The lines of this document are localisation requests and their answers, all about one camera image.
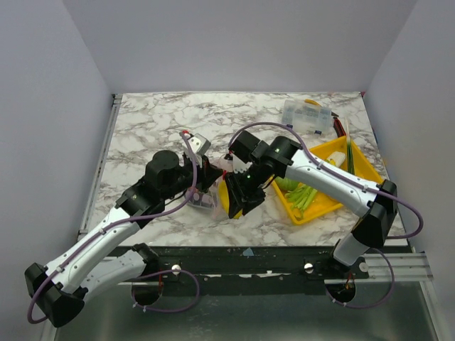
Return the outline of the clear zip top bag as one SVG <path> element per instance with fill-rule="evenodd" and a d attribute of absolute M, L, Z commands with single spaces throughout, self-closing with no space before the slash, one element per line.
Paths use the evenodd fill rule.
<path fill-rule="evenodd" d="M 196 207 L 211 211 L 214 219 L 224 219 L 227 217 L 222 204 L 222 200 L 227 198 L 226 193 L 222 193 L 221 185 L 223 176 L 233 171 L 232 156 L 226 154 L 220 157 L 215 163 L 211 163 L 206 156 L 202 158 L 201 167 L 198 167 L 198 183 L 196 189 L 192 188 L 185 191 L 184 198 L 191 207 Z"/>

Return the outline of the green toy cabbage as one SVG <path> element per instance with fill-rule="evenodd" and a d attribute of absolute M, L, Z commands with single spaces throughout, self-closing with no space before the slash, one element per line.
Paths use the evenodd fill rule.
<path fill-rule="evenodd" d="M 274 182 L 281 191 L 291 192 L 300 187 L 300 182 L 289 178 L 276 177 Z"/>

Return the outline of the purple toy eggplant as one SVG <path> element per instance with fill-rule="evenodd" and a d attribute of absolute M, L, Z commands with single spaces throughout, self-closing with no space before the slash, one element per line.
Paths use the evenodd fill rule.
<path fill-rule="evenodd" d="M 215 207 L 215 201 L 210 193 L 196 192 L 188 194 L 188 204 L 192 207 L 213 209 Z"/>

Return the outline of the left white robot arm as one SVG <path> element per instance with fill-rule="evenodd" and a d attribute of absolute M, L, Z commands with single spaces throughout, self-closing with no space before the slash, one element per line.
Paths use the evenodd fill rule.
<path fill-rule="evenodd" d="M 164 216 L 167 200 L 189 190 L 206 191 L 222 174 L 206 156 L 192 161 L 169 150 L 155 153 L 145 174 L 122 193 L 96 228 L 57 259 L 46 265 L 33 263 L 26 269 L 31 306 L 38 306 L 45 319 L 59 328 L 109 287 L 167 274 L 158 254 L 145 244 L 135 244 L 109 262 L 103 260 L 125 239 Z"/>

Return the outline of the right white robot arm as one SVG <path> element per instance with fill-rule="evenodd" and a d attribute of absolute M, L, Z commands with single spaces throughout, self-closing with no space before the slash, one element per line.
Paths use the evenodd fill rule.
<path fill-rule="evenodd" d="M 392 200 L 396 186 L 390 181 L 377 184 L 357 178 L 315 157 L 285 136 L 278 136 L 267 144 L 250 132 L 242 131 L 228 149 L 233 156 L 249 165 L 240 173 L 225 175 L 225 209 L 229 218 L 246 215 L 263 203 L 263 185 L 269 179 L 288 178 L 328 195 L 359 218 L 351 232 L 337 242 L 332 257 L 328 259 L 330 275 L 345 277 L 367 250 L 380 249 L 384 245 L 397 214 Z"/>

